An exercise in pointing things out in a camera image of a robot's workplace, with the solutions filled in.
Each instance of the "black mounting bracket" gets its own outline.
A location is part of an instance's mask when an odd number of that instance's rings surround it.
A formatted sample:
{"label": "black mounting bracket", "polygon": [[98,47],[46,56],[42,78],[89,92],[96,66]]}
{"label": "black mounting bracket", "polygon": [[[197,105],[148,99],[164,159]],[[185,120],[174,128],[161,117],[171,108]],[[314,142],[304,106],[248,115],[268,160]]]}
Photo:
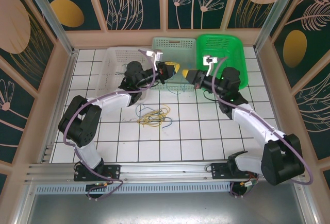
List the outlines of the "black mounting bracket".
{"label": "black mounting bracket", "polygon": [[[104,165],[101,175],[112,179],[119,179],[120,167],[120,165]],[[104,179],[92,174],[83,165],[76,165],[74,169],[73,181],[75,182],[105,181]]]}
{"label": "black mounting bracket", "polygon": [[[246,171],[237,171],[235,175],[230,171],[227,162],[223,163],[212,163],[211,173],[213,179],[249,179],[250,175]],[[257,178],[258,174],[252,173],[252,175]]]}

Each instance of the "white plastic basket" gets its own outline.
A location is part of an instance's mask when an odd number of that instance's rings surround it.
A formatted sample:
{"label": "white plastic basket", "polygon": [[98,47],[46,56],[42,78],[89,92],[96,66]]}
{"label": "white plastic basket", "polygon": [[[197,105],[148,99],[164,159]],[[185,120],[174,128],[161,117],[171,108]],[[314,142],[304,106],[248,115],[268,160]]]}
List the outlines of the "white plastic basket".
{"label": "white plastic basket", "polygon": [[[98,75],[96,84],[96,95],[102,96],[115,91],[124,78],[126,65],[132,61],[138,61],[143,69],[150,68],[150,64],[145,56],[138,50],[150,50],[142,47],[118,46],[110,47],[106,50],[102,71]],[[142,92],[138,103],[142,103],[149,90]]]}

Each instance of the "green plastic basket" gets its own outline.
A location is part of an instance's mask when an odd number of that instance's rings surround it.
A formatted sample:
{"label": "green plastic basket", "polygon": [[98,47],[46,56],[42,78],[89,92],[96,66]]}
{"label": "green plastic basket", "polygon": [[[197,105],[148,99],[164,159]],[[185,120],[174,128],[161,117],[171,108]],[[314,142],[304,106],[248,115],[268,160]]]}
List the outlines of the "green plastic basket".
{"label": "green plastic basket", "polygon": [[226,67],[234,67],[240,71],[241,84],[240,89],[247,86],[249,79],[246,71],[245,56],[242,41],[231,35],[201,35],[196,41],[196,67],[198,70],[206,71],[208,66],[203,66],[203,56],[211,55],[218,59],[227,57],[227,60],[221,65],[217,77],[220,78],[222,71]]}

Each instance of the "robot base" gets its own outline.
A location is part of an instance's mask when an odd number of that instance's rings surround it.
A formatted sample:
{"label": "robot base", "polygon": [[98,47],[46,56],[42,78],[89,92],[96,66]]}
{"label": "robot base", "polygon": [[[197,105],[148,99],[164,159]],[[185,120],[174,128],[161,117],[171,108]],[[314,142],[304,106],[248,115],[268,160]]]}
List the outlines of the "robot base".
{"label": "robot base", "polygon": [[[120,165],[104,165],[101,175],[112,179],[119,179],[120,167]],[[76,182],[105,181],[104,179],[92,174],[83,165],[75,166],[73,180]]]}

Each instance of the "basket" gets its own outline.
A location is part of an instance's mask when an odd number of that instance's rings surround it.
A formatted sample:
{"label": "basket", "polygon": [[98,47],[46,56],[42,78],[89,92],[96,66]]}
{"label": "basket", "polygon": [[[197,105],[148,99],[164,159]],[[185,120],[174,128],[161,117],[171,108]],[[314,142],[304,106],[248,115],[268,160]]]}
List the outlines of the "basket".
{"label": "basket", "polygon": [[227,57],[217,73],[217,78],[221,77],[224,68],[234,67],[241,73],[239,88],[243,89],[247,86],[249,79],[246,71],[243,43],[239,38],[231,35],[201,35],[197,38],[196,43],[197,69],[208,70],[208,66],[203,66],[203,56],[205,55],[211,55],[219,59]]}
{"label": "basket", "polygon": [[158,84],[152,90],[193,91],[194,86],[183,77],[182,70],[196,68],[196,39],[154,37],[152,49],[161,49],[162,61],[180,64],[179,71],[166,83]]}
{"label": "basket", "polygon": [[[141,47],[110,47],[105,51],[102,61],[102,71],[98,75],[96,95],[102,96],[118,89],[124,78],[126,65],[132,61],[138,61],[143,69],[150,68],[150,63],[138,50],[150,50]],[[142,103],[149,90],[142,92],[138,103]]]}

